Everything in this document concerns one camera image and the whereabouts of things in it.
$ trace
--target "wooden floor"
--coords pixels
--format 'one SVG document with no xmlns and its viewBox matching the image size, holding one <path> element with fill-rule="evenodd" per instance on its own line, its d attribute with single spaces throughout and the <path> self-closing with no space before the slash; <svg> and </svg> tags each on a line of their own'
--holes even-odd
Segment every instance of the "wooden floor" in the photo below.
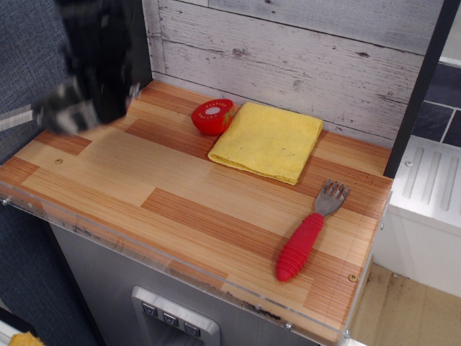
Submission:
<svg viewBox="0 0 461 346">
<path fill-rule="evenodd" d="M 461 298 L 372 265 L 352 338 L 367 346 L 459 346 Z"/>
</svg>

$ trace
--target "yellow object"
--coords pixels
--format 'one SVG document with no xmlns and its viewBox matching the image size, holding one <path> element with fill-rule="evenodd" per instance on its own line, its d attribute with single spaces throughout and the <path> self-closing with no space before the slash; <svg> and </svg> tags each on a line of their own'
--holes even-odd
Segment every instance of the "yellow object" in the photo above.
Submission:
<svg viewBox="0 0 461 346">
<path fill-rule="evenodd" d="M 208 153 L 210 160 L 295 185 L 323 121 L 247 102 Z"/>
<path fill-rule="evenodd" d="M 45 344 L 30 334 L 30 332 L 27 332 L 13 335 L 8 346 L 45 346 Z"/>
</svg>

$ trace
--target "button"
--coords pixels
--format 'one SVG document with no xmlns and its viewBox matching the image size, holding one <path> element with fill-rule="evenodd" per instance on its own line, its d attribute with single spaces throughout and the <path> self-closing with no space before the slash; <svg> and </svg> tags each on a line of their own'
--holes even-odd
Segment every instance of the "button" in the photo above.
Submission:
<svg viewBox="0 0 461 346">
<path fill-rule="evenodd" d="M 200 329 L 196 326 L 192 326 L 187 322 L 184 323 L 184 330 L 187 334 L 194 335 L 195 337 L 200 337 Z"/>
<path fill-rule="evenodd" d="M 168 323 L 170 326 L 179 326 L 178 319 L 170 314 L 167 314 L 166 312 L 164 312 L 164 321 Z"/>
<path fill-rule="evenodd" d="M 147 313 L 147 315 L 151 315 L 152 317 L 157 317 L 158 314 L 157 314 L 157 309 L 154 308 L 153 306 L 150 306 L 146 303 L 143 302 L 143 310 L 145 313 Z"/>
</svg>

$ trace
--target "red handle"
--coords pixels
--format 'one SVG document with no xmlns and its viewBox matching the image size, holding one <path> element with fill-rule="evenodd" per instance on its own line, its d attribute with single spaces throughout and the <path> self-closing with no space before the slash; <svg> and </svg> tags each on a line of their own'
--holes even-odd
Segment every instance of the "red handle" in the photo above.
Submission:
<svg viewBox="0 0 461 346">
<path fill-rule="evenodd" d="M 325 218 L 322 214 L 312 213 L 296 229 L 277 261 L 277 279 L 279 281 L 287 281 L 298 274 L 309 257 L 324 221 Z"/>
</svg>

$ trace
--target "white wooden wall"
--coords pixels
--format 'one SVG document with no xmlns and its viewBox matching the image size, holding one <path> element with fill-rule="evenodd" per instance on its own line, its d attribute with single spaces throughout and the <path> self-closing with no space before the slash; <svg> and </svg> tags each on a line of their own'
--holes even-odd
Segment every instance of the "white wooden wall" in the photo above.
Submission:
<svg viewBox="0 0 461 346">
<path fill-rule="evenodd" d="M 143 0 L 156 79 L 391 147 L 443 0 Z"/>
</svg>

